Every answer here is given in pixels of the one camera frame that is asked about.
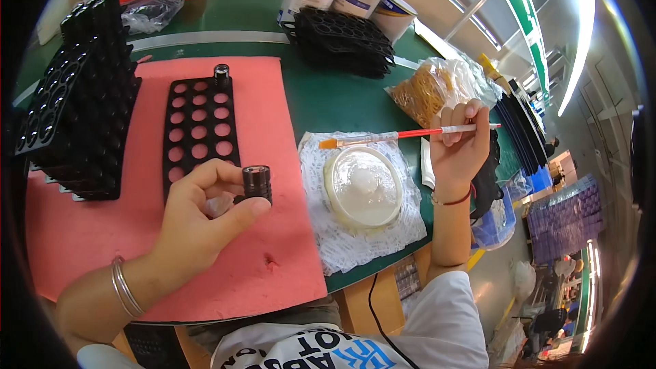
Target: silver bangle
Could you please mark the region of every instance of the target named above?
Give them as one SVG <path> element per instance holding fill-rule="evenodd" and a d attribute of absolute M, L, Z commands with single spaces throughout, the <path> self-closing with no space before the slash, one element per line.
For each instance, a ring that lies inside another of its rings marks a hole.
<path fill-rule="evenodd" d="M 119 302 L 121 302 L 121 306 L 123 307 L 123 310 L 127 315 L 129 315 L 132 318 L 138 318 L 138 316 L 133 315 L 129 309 L 127 309 L 127 305 L 123 301 L 123 297 L 121 296 L 121 292 L 119 291 L 119 287 L 116 284 L 116 269 L 118 267 L 118 263 L 112 263 L 111 265 L 111 283 L 114 285 L 114 292 L 116 292 L 116 296 L 119 297 Z"/>
<path fill-rule="evenodd" d="M 132 295 L 132 292 L 130 291 L 130 288 L 128 288 L 127 283 L 125 282 L 125 277 L 123 276 L 123 269 L 121 268 L 121 264 L 124 262 L 123 257 L 118 256 L 114 259 L 114 265 L 116 267 L 116 277 L 118 279 L 119 286 L 123 290 L 123 293 L 125 294 L 125 297 L 130 301 L 130 305 L 132 308 L 137 312 L 139 315 L 143 315 L 146 313 L 139 304 L 136 302 L 135 297 Z"/>

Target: black cylindrical part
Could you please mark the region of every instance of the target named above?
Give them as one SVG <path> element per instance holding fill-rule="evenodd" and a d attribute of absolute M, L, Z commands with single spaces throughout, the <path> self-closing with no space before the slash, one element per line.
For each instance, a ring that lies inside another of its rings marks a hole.
<path fill-rule="evenodd" d="M 214 85 L 217 90 L 224 92 L 230 83 L 230 68 L 228 65 L 220 64 L 214 66 Z"/>
<path fill-rule="evenodd" d="M 252 196 L 261 196 L 271 199 L 271 169 L 267 166 L 250 166 L 242 169 L 244 179 L 244 196 L 249 199 Z"/>

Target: green workbench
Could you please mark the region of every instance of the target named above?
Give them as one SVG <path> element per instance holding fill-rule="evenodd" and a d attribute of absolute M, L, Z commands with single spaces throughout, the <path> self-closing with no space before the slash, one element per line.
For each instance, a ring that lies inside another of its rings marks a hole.
<path fill-rule="evenodd" d="M 305 132 L 387 132 L 416 129 L 419 126 L 399 109 L 383 90 L 409 78 L 414 70 L 397 66 L 381 80 L 356 77 L 343 72 L 317 71 L 300 61 L 295 49 L 281 42 L 194 42 L 183 44 L 180 35 L 213 30 L 239 30 L 242 32 L 277 32 L 275 18 L 282 0 L 189 0 L 160 33 L 135 35 L 136 48 L 140 39 L 160 36 L 164 45 L 148 50 L 135 51 L 133 60 L 152 55 L 155 60 L 178 57 L 212 57 L 218 55 L 266 55 L 279 57 L 287 95 L 287 104 L 294 127 L 296 143 Z M 23 69 L 18 79 L 20 94 L 30 84 L 41 78 L 50 58 L 61 44 L 55 37 L 43 47 L 26 54 Z M 408 29 L 394 46 L 397 56 L 413 62 L 439 54 L 420 37 Z M 495 112 L 491 119 L 498 120 Z M 502 165 L 496 175 L 500 181 L 509 179 L 520 163 L 510 137 L 502 128 L 499 133 Z M 399 147 L 403 152 L 415 184 L 422 195 L 421 215 L 428 235 L 421 241 L 406 246 L 389 256 L 373 259 L 366 265 L 357 266 L 348 273 L 335 273 L 326 277 L 328 292 L 339 290 L 360 281 L 412 254 L 432 239 L 433 211 L 431 190 L 421 184 L 420 139 L 402 139 Z"/>

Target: white paper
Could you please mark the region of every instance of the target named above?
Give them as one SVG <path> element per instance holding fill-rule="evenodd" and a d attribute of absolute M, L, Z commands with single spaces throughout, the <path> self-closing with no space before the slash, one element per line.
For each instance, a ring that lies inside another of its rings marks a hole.
<path fill-rule="evenodd" d="M 421 193 L 414 184 L 403 153 L 396 141 L 371 143 L 368 147 L 381 152 L 396 168 L 403 187 L 403 204 L 397 220 L 381 229 L 358 231 L 355 236 L 337 221 L 324 186 L 324 164 L 342 149 L 319 150 L 319 142 L 335 137 L 367 133 L 306 133 L 299 143 L 300 169 L 307 198 L 307 208 L 324 275 L 347 272 L 374 258 L 400 251 L 411 242 L 426 236 L 426 226 L 419 213 Z"/>
<path fill-rule="evenodd" d="M 421 138 L 421 183 L 431 190 L 435 189 L 435 174 L 431 165 L 431 143 Z"/>

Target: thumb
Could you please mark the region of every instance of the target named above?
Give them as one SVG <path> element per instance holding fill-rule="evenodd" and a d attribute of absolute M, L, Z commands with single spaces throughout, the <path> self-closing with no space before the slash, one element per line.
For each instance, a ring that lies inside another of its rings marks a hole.
<path fill-rule="evenodd" d="M 254 196 L 235 205 L 221 217 L 209 221 L 210 228 L 232 240 L 250 227 L 256 219 L 269 212 L 269 209 L 271 209 L 269 200 Z"/>
<path fill-rule="evenodd" d="M 490 145 L 490 108 L 483 107 L 476 114 L 475 151 L 488 151 Z"/>

